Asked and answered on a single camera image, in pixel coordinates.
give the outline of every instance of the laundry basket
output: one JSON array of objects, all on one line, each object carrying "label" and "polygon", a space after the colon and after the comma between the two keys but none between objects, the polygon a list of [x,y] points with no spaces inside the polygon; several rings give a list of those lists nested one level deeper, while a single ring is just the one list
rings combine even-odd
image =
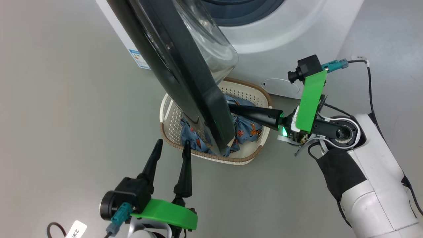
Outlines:
[{"label": "laundry basket", "polygon": [[[242,98],[254,103],[257,107],[272,108],[272,101],[269,94],[257,85],[226,78],[219,84],[224,94],[231,97]],[[160,107],[160,132],[164,141],[169,145],[183,150],[181,143],[181,115],[182,112],[178,106],[173,103],[168,94],[165,95]],[[255,156],[263,149],[267,140],[270,128],[263,126],[258,140],[255,142],[247,141],[239,145],[239,151],[233,152],[229,157],[210,155],[203,152],[191,150],[191,154],[211,161],[228,163],[234,165],[243,165],[251,162]]]}]

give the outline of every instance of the white washing machine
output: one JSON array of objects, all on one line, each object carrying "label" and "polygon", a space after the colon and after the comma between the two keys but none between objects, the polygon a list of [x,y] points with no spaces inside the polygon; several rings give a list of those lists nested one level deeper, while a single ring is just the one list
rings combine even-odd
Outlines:
[{"label": "white washing machine", "polygon": [[[198,4],[197,0],[175,1]],[[321,64],[335,60],[363,2],[202,1],[238,53],[238,64],[229,77],[261,85],[271,94],[292,98],[301,98],[303,85],[300,82],[291,84],[287,79],[287,72],[295,70],[298,60],[313,54],[319,57]],[[97,3],[138,66],[149,68],[107,0],[97,0]]]}]

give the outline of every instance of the green light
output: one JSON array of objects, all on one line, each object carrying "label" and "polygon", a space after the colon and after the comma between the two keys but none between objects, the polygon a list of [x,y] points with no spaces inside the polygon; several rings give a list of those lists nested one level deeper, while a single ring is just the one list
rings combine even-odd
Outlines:
[{"label": "green light", "polygon": [[288,136],[288,133],[285,130],[285,127],[282,127],[282,135],[283,136]]}]

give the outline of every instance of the brown basket rim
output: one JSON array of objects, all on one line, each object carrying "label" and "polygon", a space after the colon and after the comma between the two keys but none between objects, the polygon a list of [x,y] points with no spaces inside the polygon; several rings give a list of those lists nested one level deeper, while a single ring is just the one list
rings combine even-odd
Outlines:
[{"label": "brown basket rim", "polygon": [[[228,77],[225,78],[224,81],[228,81],[228,82],[231,82],[231,83],[241,84],[241,85],[248,86],[248,87],[254,88],[256,90],[259,90],[266,97],[267,103],[268,103],[269,107],[272,107],[273,106],[272,99],[270,98],[270,95],[264,89],[262,89],[261,87],[255,85],[255,84],[252,84],[252,83],[248,83],[248,82],[244,82],[244,81],[240,81],[238,79],[233,79],[233,78],[228,78]],[[164,141],[166,143],[168,143],[170,146],[172,146],[174,148],[177,148],[179,150],[183,150],[184,149],[182,146],[173,143],[166,136],[166,133],[165,133],[165,124],[163,122],[160,123],[160,133],[162,134],[162,137],[163,137]],[[247,161],[250,161],[250,160],[254,159],[254,157],[256,157],[260,153],[260,151],[262,149],[263,149],[263,146],[260,145],[260,146],[257,147],[257,149],[254,151],[253,154],[251,154],[251,155],[249,155],[247,157],[244,157],[244,158],[223,157],[223,156],[206,154],[204,152],[199,152],[199,151],[195,151],[195,150],[191,150],[191,154],[194,154],[194,155],[197,155],[197,156],[207,157],[207,158],[210,158],[210,159],[215,159],[215,160],[218,160],[218,161],[232,162],[232,163],[242,163],[242,162],[247,162]]]}]

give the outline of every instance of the blue clothing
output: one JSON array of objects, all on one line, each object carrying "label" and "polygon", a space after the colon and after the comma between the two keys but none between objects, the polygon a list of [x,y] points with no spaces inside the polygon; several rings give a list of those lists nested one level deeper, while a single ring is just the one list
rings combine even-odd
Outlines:
[{"label": "blue clothing", "polygon": [[[252,102],[241,98],[232,98],[228,95],[225,95],[225,97],[228,104],[254,106]],[[235,140],[233,141],[231,147],[227,147],[226,153],[223,155],[224,157],[228,157],[231,152],[238,151],[239,144],[244,144],[246,141],[256,141],[263,128],[262,125],[248,120],[243,116],[232,114],[232,117],[233,125],[235,127]],[[185,144],[185,141],[188,140],[191,144],[191,149],[214,155],[214,153],[207,147],[206,143],[204,143],[200,136],[197,135],[196,131],[191,128],[189,122],[183,117],[181,118],[181,125],[182,144]]]}]

